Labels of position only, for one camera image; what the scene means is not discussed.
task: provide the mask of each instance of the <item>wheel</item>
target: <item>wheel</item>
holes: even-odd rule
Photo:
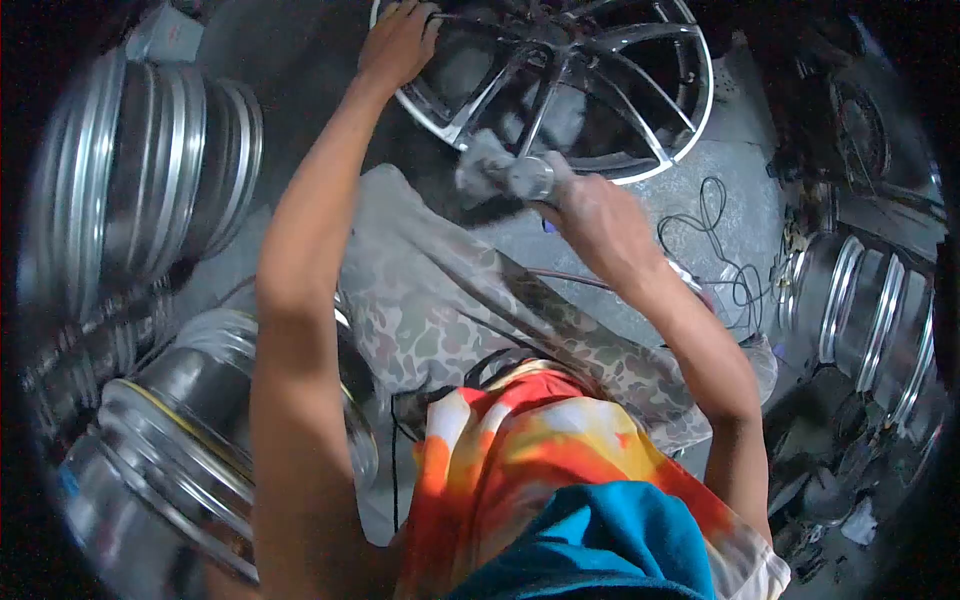
[[[624,184],[670,168],[703,133],[713,70],[682,0],[440,4],[434,59],[396,98],[461,152],[489,128],[518,156],[556,150]]]

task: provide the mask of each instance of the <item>wrist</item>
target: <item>wrist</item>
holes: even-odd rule
[[[383,78],[376,77],[369,71],[361,71],[357,73],[353,81],[350,82],[346,97],[356,98],[363,102],[371,102],[383,108],[395,92],[396,87],[393,85],[385,85]]]
[[[686,284],[673,270],[666,256],[662,254],[637,266],[630,282],[623,290],[617,290],[620,298],[644,315],[657,302],[671,295],[674,288],[686,290]]]

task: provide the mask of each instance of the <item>person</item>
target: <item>person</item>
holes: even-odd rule
[[[670,350],[566,304],[429,211],[395,167],[359,177],[381,111],[433,54],[434,10],[382,13],[263,243],[251,398],[263,595],[778,596],[789,569],[771,548],[754,369],[670,269],[636,199],[571,175],[560,211],[543,210]],[[379,383],[406,418],[425,411],[410,514],[386,548],[357,512],[338,291]],[[664,452],[711,433],[701,484]]]

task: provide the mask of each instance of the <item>camouflage pants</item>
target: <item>camouflage pants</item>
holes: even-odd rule
[[[425,415],[415,398],[463,385],[501,350],[528,348],[591,375],[664,452],[710,437],[669,350],[610,332],[429,210],[394,166],[365,174],[358,194],[341,298],[361,355],[386,391],[404,398],[396,411],[407,420]],[[763,338],[746,351],[766,400],[777,373],[770,346]]]

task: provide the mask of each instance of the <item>gray floor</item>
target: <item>gray floor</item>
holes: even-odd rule
[[[237,239],[219,256],[201,264],[178,302],[184,312],[196,312],[215,302],[253,273],[272,207],[300,160],[320,133],[355,72],[356,57],[367,31],[370,2],[338,0],[227,0],[207,24],[198,64],[210,75],[249,84],[264,110],[265,152],[255,198],[262,205]],[[666,173],[629,186],[647,208],[651,224],[677,212],[697,214],[699,190],[706,176],[727,187],[728,206],[718,235],[728,257],[752,263],[767,284],[780,232],[787,194],[770,180],[764,166],[774,147],[770,116],[749,49],[739,44],[715,61],[718,96],[701,141]],[[396,164],[439,214],[471,228],[515,260],[573,274],[587,270],[556,234],[542,231],[540,218],[515,205],[497,210],[469,210],[451,191],[457,155],[432,134],[417,127],[396,103],[378,125],[366,160]],[[716,260],[700,233],[674,230],[667,242],[687,268],[704,278],[718,278],[724,265]],[[621,335],[647,345],[660,342],[656,331],[613,294],[558,280],[547,280],[560,294]],[[723,290],[717,291],[721,299]],[[736,320],[735,307],[728,320]],[[764,299],[763,330],[776,342],[783,337],[773,323],[773,303]],[[747,329],[735,334],[745,338]],[[783,349],[775,397],[809,371],[804,350]],[[409,454],[401,439],[398,455]],[[378,439],[381,473],[361,503],[368,535],[385,542],[392,534],[393,495],[390,480],[389,436]],[[703,476],[709,443],[690,448],[682,464]],[[401,459],[400,518],[409,506],[414,467]]]

